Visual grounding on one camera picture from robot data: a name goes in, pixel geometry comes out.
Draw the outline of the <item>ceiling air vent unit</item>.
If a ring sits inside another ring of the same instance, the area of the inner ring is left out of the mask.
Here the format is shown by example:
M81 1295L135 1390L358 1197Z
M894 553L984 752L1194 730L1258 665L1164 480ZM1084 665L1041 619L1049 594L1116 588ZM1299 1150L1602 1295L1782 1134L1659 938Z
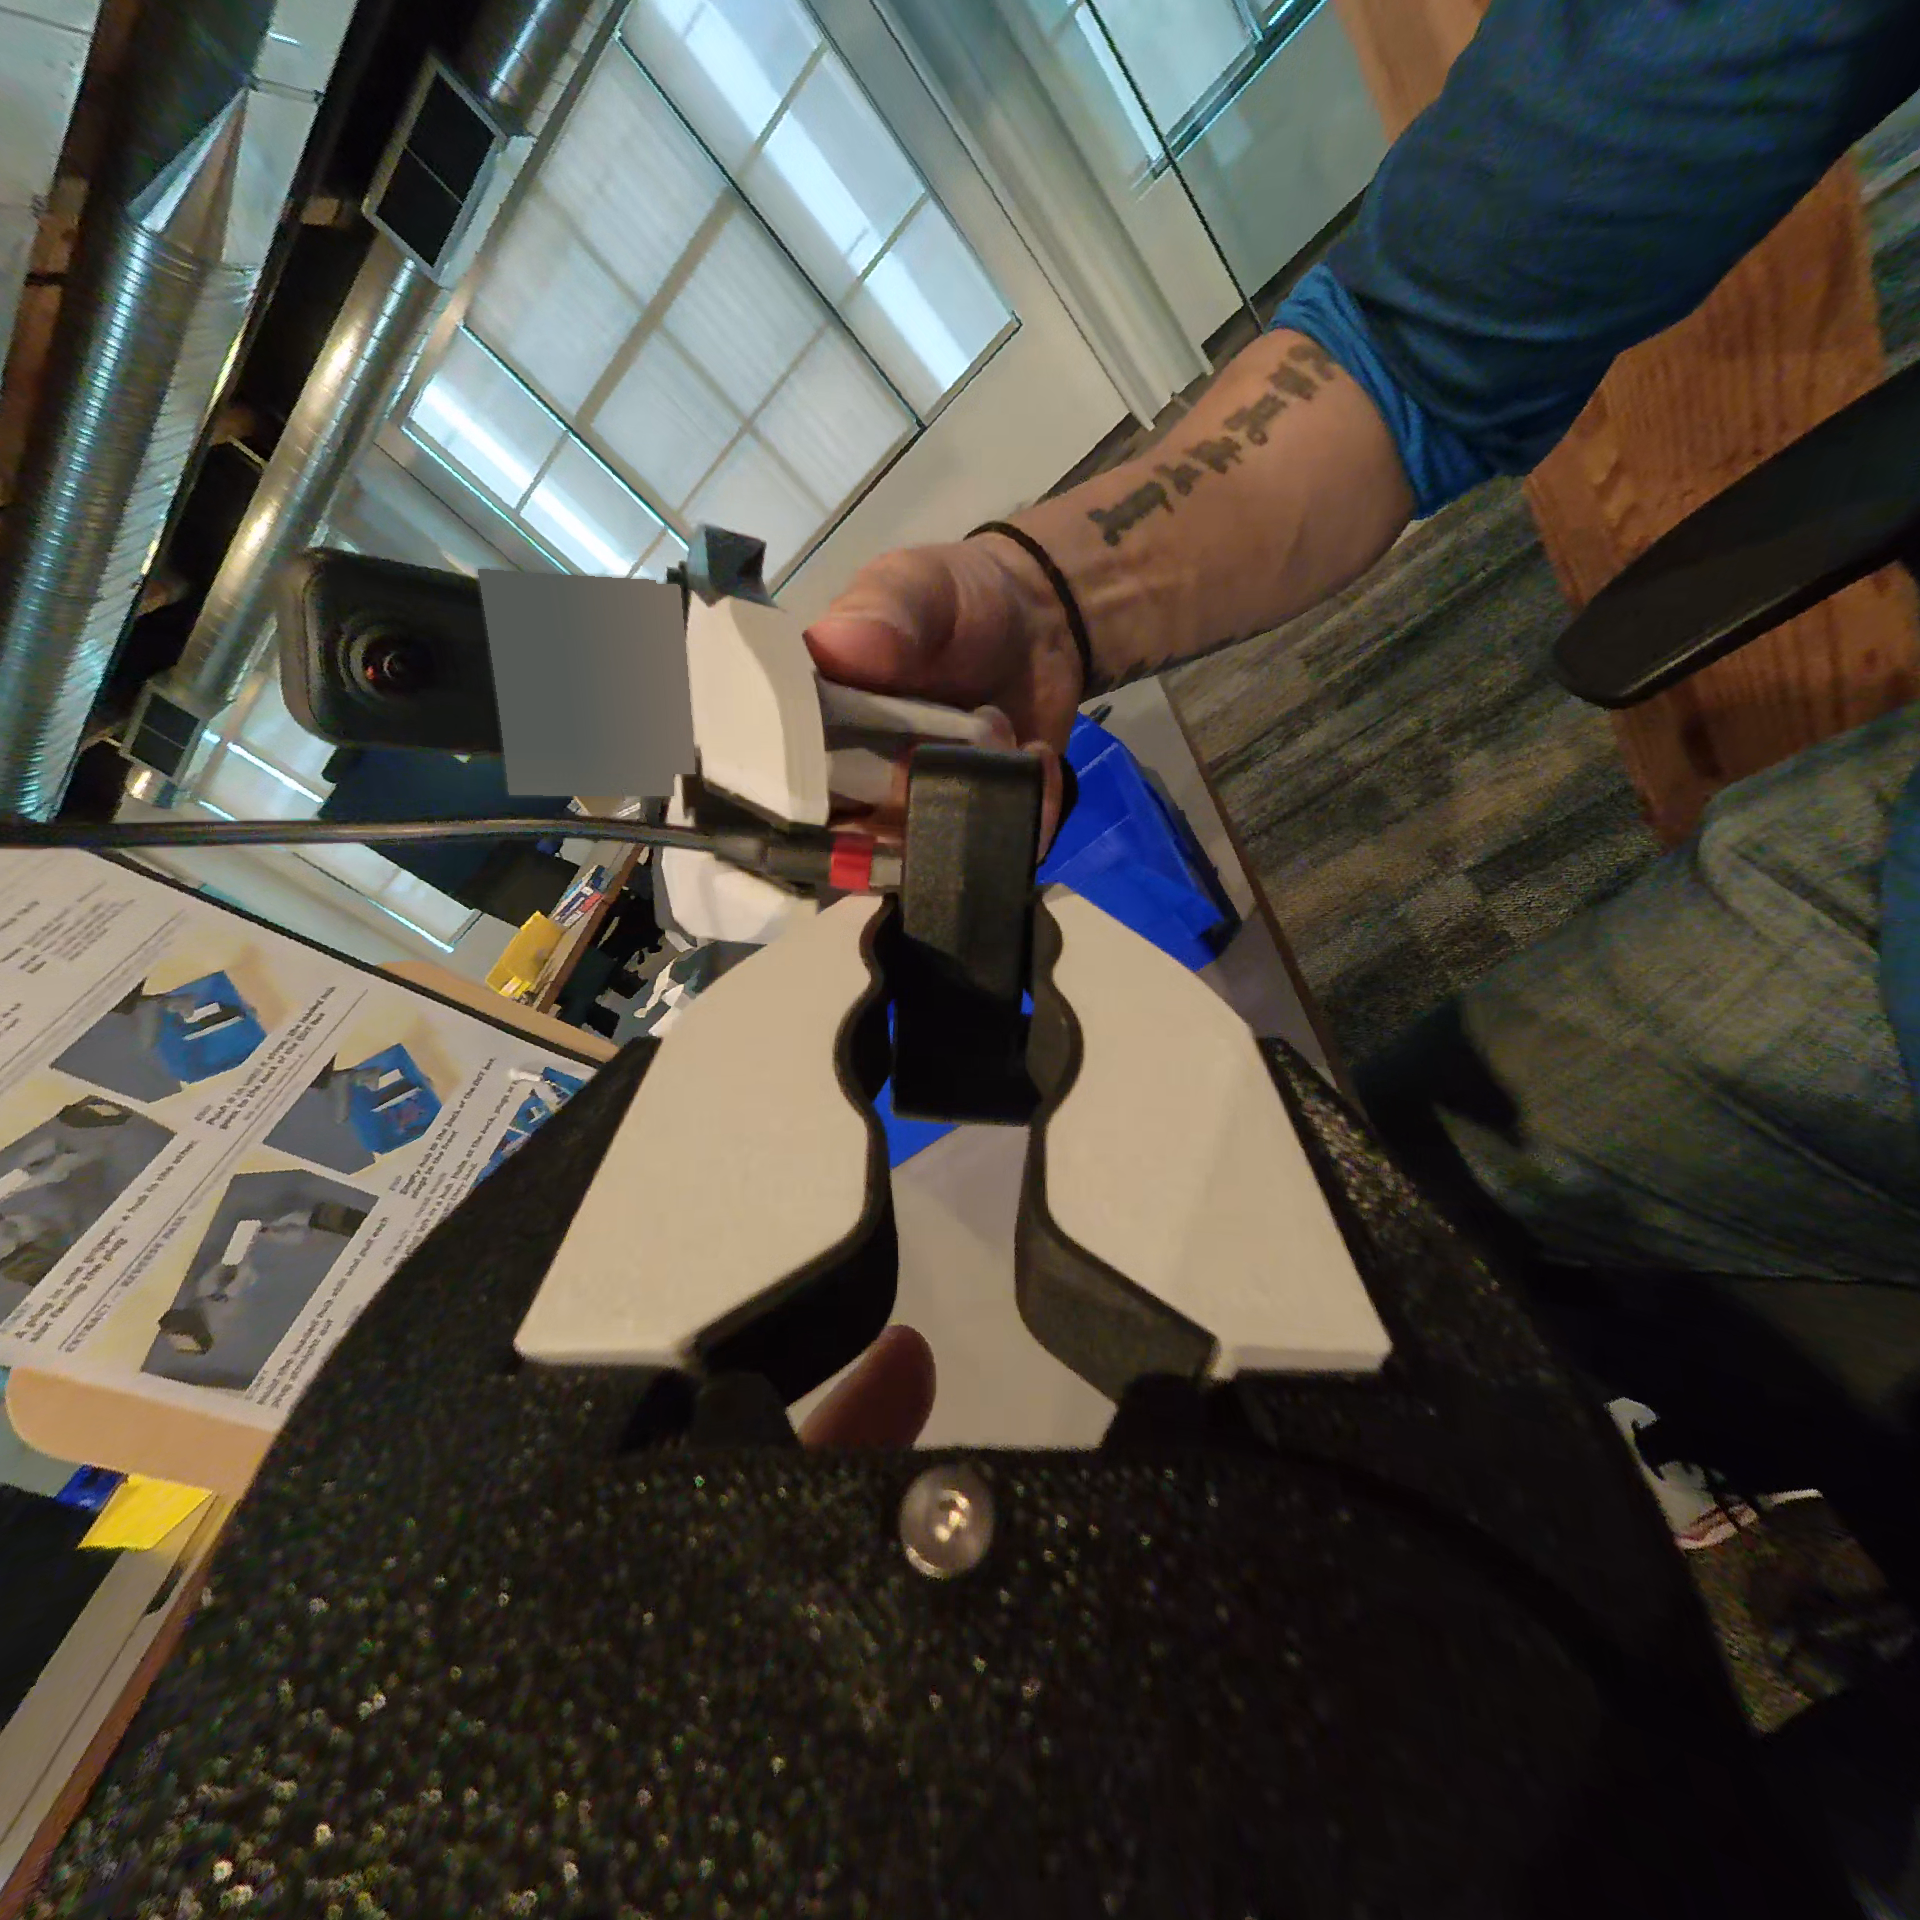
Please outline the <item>ceiling air vent unit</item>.
M476 196L500 163L491 109L425 47L402 101L402 124L366 175L358 222L436 284L456 284L456 255L471 243Z

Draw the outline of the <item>black wrist band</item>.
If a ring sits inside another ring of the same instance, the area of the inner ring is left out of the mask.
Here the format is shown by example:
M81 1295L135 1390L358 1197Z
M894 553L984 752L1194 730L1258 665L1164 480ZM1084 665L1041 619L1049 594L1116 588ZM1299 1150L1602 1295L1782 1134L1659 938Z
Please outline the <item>black wrist band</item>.
M1064 637L1071 637L1071 665L1084 665L1084 700L1100 700L1106 676L1100 676L1100 653L1092 653L1092 619L1084 619L1071 581L1054 574L1054 553L1013 517L984 517L968 534L1005 534L1049 581L1049 594L1064 614Z

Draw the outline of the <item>person's left hand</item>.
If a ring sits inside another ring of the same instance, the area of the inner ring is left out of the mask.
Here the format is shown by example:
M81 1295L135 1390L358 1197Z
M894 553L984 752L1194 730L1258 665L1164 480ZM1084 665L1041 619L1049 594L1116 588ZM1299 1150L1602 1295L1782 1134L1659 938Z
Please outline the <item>person's left hand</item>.
M833 1397L794 1426L801 1447L915 1447L943 1397L943 1356L915 1328L885 1328Z

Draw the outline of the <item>printed instruction board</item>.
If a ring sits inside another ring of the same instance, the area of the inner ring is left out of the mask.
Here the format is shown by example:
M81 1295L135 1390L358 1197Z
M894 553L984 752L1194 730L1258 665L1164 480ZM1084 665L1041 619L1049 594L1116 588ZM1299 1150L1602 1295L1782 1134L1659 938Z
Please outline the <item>printed instruction board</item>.
M0 856L0 1397L23 1447L244 1491L394 1266L583 1088L162 871Z

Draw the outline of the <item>blue plastic bin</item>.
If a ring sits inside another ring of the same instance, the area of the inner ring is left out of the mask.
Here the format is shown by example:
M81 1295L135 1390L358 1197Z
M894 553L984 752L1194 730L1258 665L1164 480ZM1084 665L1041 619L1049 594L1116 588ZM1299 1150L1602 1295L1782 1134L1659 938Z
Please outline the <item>blue plastic bin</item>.
M1239 934L1180 802L1100 717L1084 717L1064 736L1064 824L1041 856L1041 890L1092 897L1194 971L1208 971ZM995 1022L974 1017L946 984L932 984L919 959L885 959L894 1076L871 1097L885 1170L919 1161L960 1122L1032 1122L1041 1088L1025 1037L1032 1000Z

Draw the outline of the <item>wooden top desk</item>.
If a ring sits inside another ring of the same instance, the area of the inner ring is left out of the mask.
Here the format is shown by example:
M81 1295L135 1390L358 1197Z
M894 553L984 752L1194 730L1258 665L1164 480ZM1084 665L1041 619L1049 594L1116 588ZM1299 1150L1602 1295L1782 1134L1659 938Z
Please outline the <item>wooden top desk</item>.
M646 851L616 851L599 856L582 877L603 877L557 938L532 1004L557 1022L583 1022L583 1004L624 984L616 934L624 934L624 897L631 877L646 877Z
M81 1508L0 1491L0 1876L124 1705L224 1508L232 1500L203 1500L148 1552L81 1552Z

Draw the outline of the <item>person's jeans leg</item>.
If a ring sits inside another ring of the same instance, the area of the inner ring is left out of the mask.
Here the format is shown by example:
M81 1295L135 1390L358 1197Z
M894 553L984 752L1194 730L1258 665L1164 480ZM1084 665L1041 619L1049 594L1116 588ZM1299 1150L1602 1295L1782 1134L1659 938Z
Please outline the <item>person's jeans leg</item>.
M1920 717L1705 828L1409 1059L1468 1191L1561 1266L1920 1286Z

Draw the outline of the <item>large black monitor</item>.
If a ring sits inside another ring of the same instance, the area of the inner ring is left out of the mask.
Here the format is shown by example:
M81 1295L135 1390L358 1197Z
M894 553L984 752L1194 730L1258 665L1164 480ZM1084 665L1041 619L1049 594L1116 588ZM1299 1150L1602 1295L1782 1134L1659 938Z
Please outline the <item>large black monitor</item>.
M315 824L545 824L538 835L377 835L389 861L491 922L557 915L582 861L569 801L511 801L491 752L337 746Z

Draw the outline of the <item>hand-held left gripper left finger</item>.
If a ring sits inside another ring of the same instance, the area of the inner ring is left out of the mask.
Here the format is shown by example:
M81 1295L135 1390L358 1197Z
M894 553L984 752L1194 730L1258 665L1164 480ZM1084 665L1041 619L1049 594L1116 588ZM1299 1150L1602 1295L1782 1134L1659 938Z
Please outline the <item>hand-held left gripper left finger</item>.
M838 1379L885 1328L871 938L883 897L838 897L661 1035L511 1334L532 1369Z

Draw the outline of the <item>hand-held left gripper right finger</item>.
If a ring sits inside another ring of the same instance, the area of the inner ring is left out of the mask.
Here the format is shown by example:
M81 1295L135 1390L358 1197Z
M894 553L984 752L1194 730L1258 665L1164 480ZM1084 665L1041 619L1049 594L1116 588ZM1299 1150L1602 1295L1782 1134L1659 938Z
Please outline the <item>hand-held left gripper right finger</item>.
M1258 1035L1092 897L1032 915L1013 1306L1084 1383L1373 1379L1357 1286Z

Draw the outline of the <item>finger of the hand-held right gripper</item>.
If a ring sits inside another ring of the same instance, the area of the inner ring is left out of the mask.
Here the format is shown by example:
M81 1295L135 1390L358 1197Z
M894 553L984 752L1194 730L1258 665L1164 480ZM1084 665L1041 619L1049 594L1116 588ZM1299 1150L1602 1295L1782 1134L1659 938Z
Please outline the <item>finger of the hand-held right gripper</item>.
M707 789L733 802L790 828L833 824L821 669L794 614L691 594L691 730Z
M661 851L653 856L653 922L677 934L691 948L733 938L733 948L773 948L784 934L817 922L821 897L757 877L720 856Z

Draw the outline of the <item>person's right hand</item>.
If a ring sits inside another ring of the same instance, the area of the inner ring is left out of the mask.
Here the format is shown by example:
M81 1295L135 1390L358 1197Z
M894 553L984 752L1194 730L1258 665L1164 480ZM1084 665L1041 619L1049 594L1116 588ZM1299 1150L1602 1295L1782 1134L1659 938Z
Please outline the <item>person's right hand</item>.
M1092 653L1013 534L905 543L801 632L821 676L974 717L974 736L1041 760L1041 851L1064 824L1064 736Z

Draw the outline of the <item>black usb hub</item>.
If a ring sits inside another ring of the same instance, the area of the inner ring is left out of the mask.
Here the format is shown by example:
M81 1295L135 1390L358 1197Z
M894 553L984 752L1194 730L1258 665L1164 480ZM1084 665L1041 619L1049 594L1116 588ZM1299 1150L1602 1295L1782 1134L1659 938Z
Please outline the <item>black usb hub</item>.
M905 752L905 861L883 934L885 1105L905 1122L1049 1122L1032 1076L1049 772L1025 746Z

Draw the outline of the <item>person's white shoe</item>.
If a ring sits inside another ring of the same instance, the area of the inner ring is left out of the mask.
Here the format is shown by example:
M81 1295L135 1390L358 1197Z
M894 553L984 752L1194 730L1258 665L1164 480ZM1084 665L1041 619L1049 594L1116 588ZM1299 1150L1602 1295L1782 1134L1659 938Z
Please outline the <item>person's white shoe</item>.
M1659 1407L1614 1397L1614 1426L1637 1447L1681 1552L1723 1552L1757 1530L1757 1508L1730 1472L1686 1457Z

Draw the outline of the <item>round spiral duct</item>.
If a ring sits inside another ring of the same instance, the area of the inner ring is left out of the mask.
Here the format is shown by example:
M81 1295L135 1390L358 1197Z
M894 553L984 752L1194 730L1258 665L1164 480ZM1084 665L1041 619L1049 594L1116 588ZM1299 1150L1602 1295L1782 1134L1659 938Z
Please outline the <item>round spiral duct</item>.
M57 815L107 665L81 619L135 507L192 305L219 265L244 89L272 0L148 0L135 16L81 224L57 297L50 375L0 534L0 815Z

